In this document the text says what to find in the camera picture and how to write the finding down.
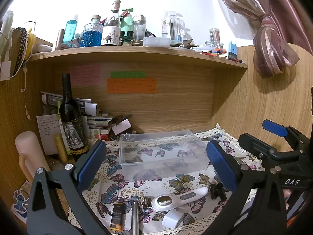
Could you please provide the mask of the right human hand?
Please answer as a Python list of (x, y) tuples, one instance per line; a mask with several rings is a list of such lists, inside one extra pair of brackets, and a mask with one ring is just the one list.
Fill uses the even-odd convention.
[(285, 208), (287, 212), (290, 212), (292, 210), (298, 210), (303, 205), (307, 192), (303, 190), (283, 189), (283, 195), (285, 200)]

